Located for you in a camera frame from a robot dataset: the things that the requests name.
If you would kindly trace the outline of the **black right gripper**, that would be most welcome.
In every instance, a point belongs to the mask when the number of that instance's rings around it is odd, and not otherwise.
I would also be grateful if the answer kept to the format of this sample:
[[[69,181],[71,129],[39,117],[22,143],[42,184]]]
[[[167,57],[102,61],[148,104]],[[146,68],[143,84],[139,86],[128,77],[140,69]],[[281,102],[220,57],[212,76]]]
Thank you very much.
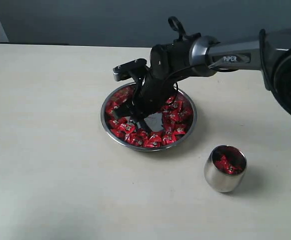
[[[134,117],[134,123],[137,127],[150,134],[152,130],[145,118],[158,112],[167,100],[176,94],[174,85],[173,81],[165,81],[165,79],[158,78],[151,71],[148,71],[143,85],[137,87],[132,101],[125,101],[113,110],[114,119]]]

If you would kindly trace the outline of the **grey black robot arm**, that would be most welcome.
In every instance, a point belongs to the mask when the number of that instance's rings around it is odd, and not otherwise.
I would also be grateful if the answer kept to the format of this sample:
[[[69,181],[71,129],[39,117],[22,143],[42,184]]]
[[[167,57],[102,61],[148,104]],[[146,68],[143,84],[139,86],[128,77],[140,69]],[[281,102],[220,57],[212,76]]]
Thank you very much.
[[[130,117],[142,122],[160,110],[189,77],[211,77],[218,72],[260,71],[265,88],[291,115],[291,28],[266,32],[231,42],[212,36],[182,36],[171,44],[152,47],[150,59],[139,58],[113,69],[116,81],[133,79],[136,89],[130,100],[113,111],[116,119]]]

